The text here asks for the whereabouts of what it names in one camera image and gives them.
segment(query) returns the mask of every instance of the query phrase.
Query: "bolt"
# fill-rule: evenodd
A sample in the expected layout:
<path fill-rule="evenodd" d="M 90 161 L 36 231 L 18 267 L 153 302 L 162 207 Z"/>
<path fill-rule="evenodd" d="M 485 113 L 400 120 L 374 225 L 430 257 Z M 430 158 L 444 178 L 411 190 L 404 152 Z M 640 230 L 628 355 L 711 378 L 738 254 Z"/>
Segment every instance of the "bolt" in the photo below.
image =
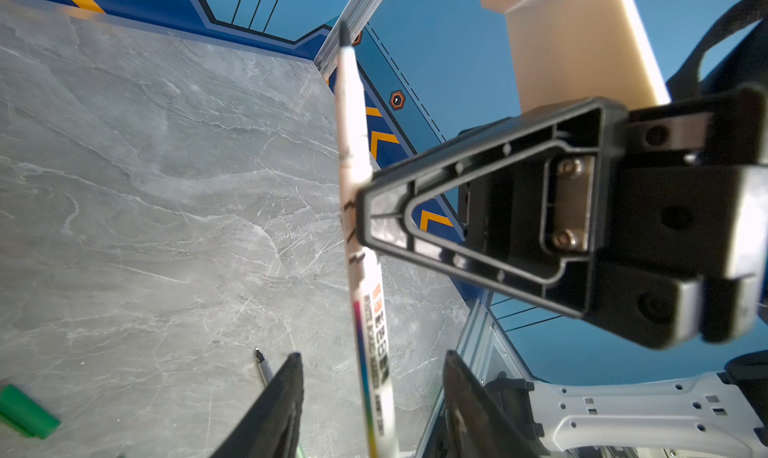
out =
<path fill-rule="evenodd" d="M 576 248 L 578 239 L 576 234 L 569 229 L 557 230 L 552 233 L 552 244 L 559 250 L 570 251 Z"/>
<path fill-rule="evenodd" d="M 584 162 L 577 157 L 569 157 L 558 163 L 558 176 L 572 180 L 584 173 Z"/>
<path fill-rule="evenodd" d="M 645 142 L 649 146 L 661 146 L 667 142 L 669 136 L 670 132 L 666 126 L 654 126 L 645 134 Z"/>

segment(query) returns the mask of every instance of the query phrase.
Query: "marble surface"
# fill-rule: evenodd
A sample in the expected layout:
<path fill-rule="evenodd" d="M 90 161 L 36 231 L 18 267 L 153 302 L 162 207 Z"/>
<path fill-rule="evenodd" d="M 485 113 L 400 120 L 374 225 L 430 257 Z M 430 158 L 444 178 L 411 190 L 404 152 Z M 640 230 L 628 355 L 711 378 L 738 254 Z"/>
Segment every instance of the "marble surface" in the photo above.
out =
<path fill-rule="evenodd" d="M 62 420 L 0 456 L 208 456 L 302 353 L 309 456 L 366 454 L 330 90 L 309 62 L 0 2 L 0 380 Z M 384 258 L 412 450 L 467 309 Z"/>

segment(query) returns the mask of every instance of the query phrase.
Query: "green marker cap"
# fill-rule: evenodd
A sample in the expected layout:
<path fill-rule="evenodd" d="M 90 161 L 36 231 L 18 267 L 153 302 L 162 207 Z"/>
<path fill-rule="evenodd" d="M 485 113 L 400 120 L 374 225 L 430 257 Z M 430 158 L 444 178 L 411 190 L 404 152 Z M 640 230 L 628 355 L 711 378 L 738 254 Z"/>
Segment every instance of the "green marker cap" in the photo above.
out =
<path fill-rule="evenodd" d="M 0 391 L 0 421 L 28 438 L 47 438 L 61 422 L 9 384 Z"/>

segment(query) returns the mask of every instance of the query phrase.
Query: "white marker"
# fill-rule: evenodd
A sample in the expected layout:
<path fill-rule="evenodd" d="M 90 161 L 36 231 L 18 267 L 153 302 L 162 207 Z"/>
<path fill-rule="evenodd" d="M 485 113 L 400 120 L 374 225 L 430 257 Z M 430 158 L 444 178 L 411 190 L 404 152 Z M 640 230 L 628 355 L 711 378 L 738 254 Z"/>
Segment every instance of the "white marker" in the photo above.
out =
<path fill-rule="evenodd" d="M 355 199 L 369 183 L 366 101 L 357 59 L 346 23 L 339 22 L 340 49 L 336 67 L 336 121 L 339 125 L 339 188 L 347 277 L 350 281 L 355 345 L 360 370 L 362 410 L 371 458 L 396 458 L 395 400 L 389 374 L 382 269 L 373 250 L 357 241 Z"/>

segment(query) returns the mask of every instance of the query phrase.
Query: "black marker tip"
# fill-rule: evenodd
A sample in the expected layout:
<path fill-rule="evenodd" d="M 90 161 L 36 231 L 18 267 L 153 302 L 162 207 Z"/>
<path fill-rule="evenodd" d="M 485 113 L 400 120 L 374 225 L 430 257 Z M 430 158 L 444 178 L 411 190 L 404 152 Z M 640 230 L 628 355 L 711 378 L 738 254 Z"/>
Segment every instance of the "black marker tip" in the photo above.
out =
<path fill-rule="evenodd" d="M 352 46 L 350 29 L 346 26 L 346 21 L 339 21 L 339 47 Z"/>

